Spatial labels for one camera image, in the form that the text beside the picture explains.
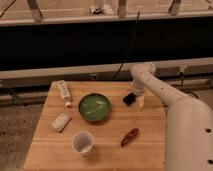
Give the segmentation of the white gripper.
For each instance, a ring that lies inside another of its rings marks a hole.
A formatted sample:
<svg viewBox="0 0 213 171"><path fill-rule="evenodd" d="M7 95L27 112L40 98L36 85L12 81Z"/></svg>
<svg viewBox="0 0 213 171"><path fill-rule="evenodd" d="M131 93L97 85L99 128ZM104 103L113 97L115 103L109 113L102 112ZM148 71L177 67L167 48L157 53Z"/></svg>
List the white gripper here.
<svg viewBox="0 0 213 171"><path fill-rule="evenodd" d="M142 108L144 107L145 102L145 97L141 95L143 92L144 92L144 84L138 81L137 79L134 79L132 84L132 93L135 94L136 96L139 96L137 98L137 101L140 110L142 110Z"/></svg>

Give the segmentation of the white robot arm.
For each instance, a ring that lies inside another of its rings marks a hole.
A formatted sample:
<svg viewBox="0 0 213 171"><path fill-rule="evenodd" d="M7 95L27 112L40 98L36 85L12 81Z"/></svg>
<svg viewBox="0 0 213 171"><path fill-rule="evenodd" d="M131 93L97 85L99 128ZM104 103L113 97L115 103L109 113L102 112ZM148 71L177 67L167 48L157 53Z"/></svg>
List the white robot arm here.
<svg viewBox="0 0 213 171"><path fill-rule="evenodd" d="M213 110L154 76L152 62L133 65L132 92L144 88L166 106L165 171L213 171Z"/></svg>

